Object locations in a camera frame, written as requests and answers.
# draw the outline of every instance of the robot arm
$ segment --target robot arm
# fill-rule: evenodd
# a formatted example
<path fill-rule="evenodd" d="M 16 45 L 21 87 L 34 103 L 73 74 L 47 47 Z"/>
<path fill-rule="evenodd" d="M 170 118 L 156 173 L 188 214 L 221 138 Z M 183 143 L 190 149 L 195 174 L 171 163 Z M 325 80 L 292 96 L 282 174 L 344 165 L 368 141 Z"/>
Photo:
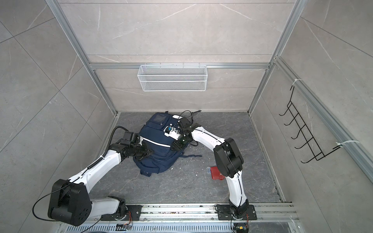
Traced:
<path fill-rule="evenodd" d="M 241 218 L 249 203 L 242 184 L 242 164 L 244 160 L 235 141 L 232 138 L 220 138 L 205 130 L 199 124 L 192 124 L 186 118 L 180 118 L 178 123 L 182 134 L 173 143 L 173 149 L 183 148 L 185 144 L 194 140 L 214 152 L 216 166 L 227 180 L 231 209 L 236 217 Z"/>
<path fill-rule="evenodd" d="M 212 150 L 220 173 L 226 176 L 231 210 L 236 218 L 241 218 L 248 207 L 248 201 L 241 178 L 244 161 L 235 141 L 232 138 L 220 138 L 199 124 L 191 124 L 184 117 L 173 117 L 179 119 L 180 128 L 165 128 L 164 133 L 176 139 L 171 149 L 180 150 L 195 140 Z M 124 199 L 108 197 L 90 200 L 88 193 L 110 169 L 125 158 L 135 156 L 141 159 L 151 154 L 146 145 L 142 144 L 142 139 L 137 133 L 126 131 L 122 139 L 110 145 L 86 169 L 68 180 L 58 180 L 52 187 L 48 217 L 74 226 L 81 225 L 88 218 L 105 214 L 117 220 L 123 219 L 127 213 Z"/>

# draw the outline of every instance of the red object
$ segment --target red object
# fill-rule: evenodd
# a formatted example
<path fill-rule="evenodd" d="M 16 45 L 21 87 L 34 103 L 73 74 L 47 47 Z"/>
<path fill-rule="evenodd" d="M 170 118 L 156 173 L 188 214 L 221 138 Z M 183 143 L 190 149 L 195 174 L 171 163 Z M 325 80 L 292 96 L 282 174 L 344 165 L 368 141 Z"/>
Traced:
<path fill-rule="evenodd" d="M 213 180 L 224 180 L 225 176 L 223 176 L 217 167 L 211 167 L 211 177 Z"/>

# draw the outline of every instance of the white wire basket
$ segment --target white wire basket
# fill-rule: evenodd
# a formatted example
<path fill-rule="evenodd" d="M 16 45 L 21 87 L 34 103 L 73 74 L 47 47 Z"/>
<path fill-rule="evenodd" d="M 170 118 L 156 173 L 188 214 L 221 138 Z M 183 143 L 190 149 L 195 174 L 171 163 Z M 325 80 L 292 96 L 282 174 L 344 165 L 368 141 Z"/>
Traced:
<path fill-rule="evenodd" d="M 205 65 L 142 65 L 137 74 L 143 91 L 205 91 Z"/>

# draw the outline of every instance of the black wire rack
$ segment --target black wire rack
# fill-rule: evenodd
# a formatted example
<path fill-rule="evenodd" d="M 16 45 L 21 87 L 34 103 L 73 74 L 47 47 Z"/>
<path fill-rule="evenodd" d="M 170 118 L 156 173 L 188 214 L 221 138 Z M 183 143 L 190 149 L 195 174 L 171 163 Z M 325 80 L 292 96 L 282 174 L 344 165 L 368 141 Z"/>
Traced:
<path fill-rule="evenodd" d="M 317 161 L 319 161 L 320 159 L 325 158 L 327 155 L 329 155 L 329 154 L 333 153 L 334 151 L 338 150 L 339 148 L 341 148 L 342 145 L 338 145 L 338 146 L 334 147 L 334 148 L 332 149 L 332 151 L 329 152 L 329 153 L 327 153 L 327 154 L 325 154 L 325 153 L 321 150 L 321 148 L 320 148 L 318 142 L 316 141 L 316 138 L 313 136 L 313 134 L 312 134 L 312 132 L 310 131 L 310 129 L 308 128 L 307 124 L 306 124 L 305 121 L 303 120 L 303 117 L 300 115 L 300 113 L 298 112 L 297 108 L 294 106 L 293 102 L 291 101 L 291 98 L 293 97 L 293 93 L 294 93 L 294 86 L 291 86 L 290 91 L 291 91 L 291 96 L 290 96 L 290 100 L 289 100 L 289 102 L 288 102 L 288 104 L 287 104 L 287 109 L 286 109 L 286 111 L 285 111 L 284 114 L 282 114 L 282 115 L 279 114 L 279 115 L 280 115 L 280 116 L 284 116 L 284 115 L 289 111 L 290 114 L 291 114 L 291 116 L 293 117 L 293 119 L 291 120 L 291 122 L 290 122 L 289 124 L 284 124 L 284 125 L 285 125 L 285 126 L 288 126 L 288 125 L 290 125 L 293 121 L 295 121 L 296 124 L 297 124 L 297 126 L 298 126 L 298 128 L 299 128 L 299 131 L 298 131 L 297 136 L 296 136 L 295 138 L 293 138 L 293 137 L 291 137 L 291 138 L 295 140 L 295 139 L 298 138 L 299 134 L 302 133 L 302 136 L 303 136 L 304 140 L 306 141 L 302 146 L 300 146 L 300 147 L 294 147 L 294 148 L 295 148 L 295 149 L 301 149 L 301 148 L 304 147 L 305 145 L 308 145 L 308 147 L 310 148 L 310 150 L 311 150 L 311 152 L 312 152 L 312 154 L 313 154 L 313 157 L 312 157 L 310 160 L 308 160 L 307 162 L 303 162 L 303 161 L 301 161 L 301 162 L 302 162 L 302 163 L 308 163 L 308 162 L 310 162 L 310 161 L 313 160 L 313 159 L 316 159 Z M 295 112 L 292 112 L 292 111 L 291 111 L 291 109 L 290 109 L 291 106 L 294 107 Z M 300 119 L 301 119 L 299 122 L 298 122 L 297 119 L 296 119 L 297 116 L 299 116 Z M 310 137 L 309 139 L 307 139 L 307 137 L 305 136 L 305 134 L 304 134 L 304 133 L 305 133 L 304 130 L 308 130 L 308 132 L 310 133 L 311 137 Z M 320 152 L 319 152 L 318 154 L 315 154 L 314 150 L 312 149 L 312 147 L 311 147 L 311 145 L 310 145 L 310 142 L 311 142 L 311 141 L 314 141 L 314 142 L 316 143 L 317 147 L 319 148 Z"/>

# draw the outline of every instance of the navy blue backpack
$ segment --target navy blue backpack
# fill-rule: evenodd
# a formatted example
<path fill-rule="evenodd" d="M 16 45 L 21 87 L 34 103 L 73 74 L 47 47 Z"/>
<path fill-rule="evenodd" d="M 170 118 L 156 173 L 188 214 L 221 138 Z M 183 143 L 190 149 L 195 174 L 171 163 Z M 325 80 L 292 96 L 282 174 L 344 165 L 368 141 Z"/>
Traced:
<path fill-rule="evenodd" d="M 172 151 L 171 145 L 175 141 L 172 137 L 167 137 L 164 134 L 164 129 L 170 124 L 173 126 L 178 124 L 178 119 L 173 118 L 173 115 L 168 113 L 154 114 L 140 130 L 140 136 L 144 139 L 142 143 L 153 151 L 147 157 L 137 160 L 134 157 L 134 162 L 140 168 L 140 173 L 145 176 L 150 176 L 152 173 L 161 173 L 169 169 L 179 157 L 191 157 L 201 155 L 184 156 L 184 149 L 180 151 Z"/>

